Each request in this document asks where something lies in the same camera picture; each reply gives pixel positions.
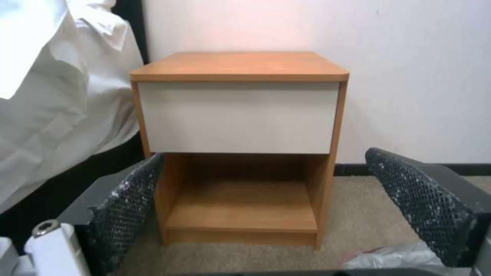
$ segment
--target nightstand top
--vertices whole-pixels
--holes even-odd
[[[344,82],[349,72],[313,52],[187,52],[130,75],[134,82]]]

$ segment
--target white drawer front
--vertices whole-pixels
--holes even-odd
[[[152,152],[329,153],[339,83],[139,83]]]

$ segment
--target beige carpet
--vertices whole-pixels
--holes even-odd
[[[469,177],[491,192],[491,177]],[[152,217],[116,275],[319,270],[339,268],[347,252],[417,242],[374,177],[336,177],[322,249],[236,244],[161,245]]]

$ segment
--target nightstand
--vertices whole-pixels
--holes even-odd
[[[349,72],[312,52],[177,53],[131,72],[164,152],[164,243],[322,242]]]

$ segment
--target white wall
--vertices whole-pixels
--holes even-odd
[[[151,60],[313,50],[351,71],[338,163],[491,163],[491,0],[146,0]]]

